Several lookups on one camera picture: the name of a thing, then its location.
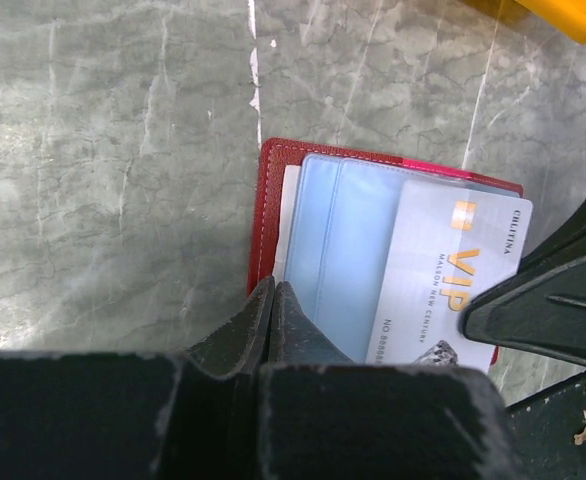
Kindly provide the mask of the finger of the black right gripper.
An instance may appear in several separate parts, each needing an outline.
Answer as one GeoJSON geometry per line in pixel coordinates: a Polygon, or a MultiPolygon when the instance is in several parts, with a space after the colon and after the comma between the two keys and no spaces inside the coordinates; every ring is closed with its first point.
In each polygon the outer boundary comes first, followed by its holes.
{"type": "Polygon", "coordinates": [[[460,331],[470,340],[586,366],[586,200],[515,276],[469,303],[460,331]]]}

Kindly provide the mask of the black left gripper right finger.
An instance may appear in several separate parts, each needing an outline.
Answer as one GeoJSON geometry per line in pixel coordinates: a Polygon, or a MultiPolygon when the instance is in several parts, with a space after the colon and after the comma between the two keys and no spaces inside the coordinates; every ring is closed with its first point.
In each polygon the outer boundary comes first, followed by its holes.
{"type": "Polygon", "coordinates": [[[350,363],[281,283],[260,371],[264,479],[519,479],[504,402],[456,366],[350,363]]]}

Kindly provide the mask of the red leather card holder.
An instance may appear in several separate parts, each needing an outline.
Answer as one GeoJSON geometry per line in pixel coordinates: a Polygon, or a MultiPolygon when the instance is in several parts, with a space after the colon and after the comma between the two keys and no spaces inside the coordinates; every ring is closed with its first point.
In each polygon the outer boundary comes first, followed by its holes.
{"type": "MultiPolygon", "coordinates": [[[[262,147],[248,283],[288,283],[303,314],[367,363],[402,188],[443,184],[525,199],[520,185],[414,159],[271,138],[262,147]]],[[[416,362],[460,366],[437,345],[416,362]]]]}

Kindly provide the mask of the white VIP credit card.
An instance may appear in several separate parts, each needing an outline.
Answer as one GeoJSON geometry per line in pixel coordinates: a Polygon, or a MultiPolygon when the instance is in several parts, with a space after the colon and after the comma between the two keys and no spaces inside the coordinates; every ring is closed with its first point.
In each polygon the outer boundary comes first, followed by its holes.
{"type": "Polygon", "coordinates": [[[461,314],[517,272],[532,211],[517,196],[405,182],[367,362],[414,363],[443,345],[456,364],[487,371],[495,348],[466,339],[461,314]]]}

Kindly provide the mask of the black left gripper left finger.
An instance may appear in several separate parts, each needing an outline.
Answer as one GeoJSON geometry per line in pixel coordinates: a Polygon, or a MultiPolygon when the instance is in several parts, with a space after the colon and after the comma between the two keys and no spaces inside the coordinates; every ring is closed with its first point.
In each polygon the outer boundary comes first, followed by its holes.
{"type": "Polygon", "coordinates": [[[184,353],[0,352],[0,479],[249,479],[275,296],[184,353]]]}

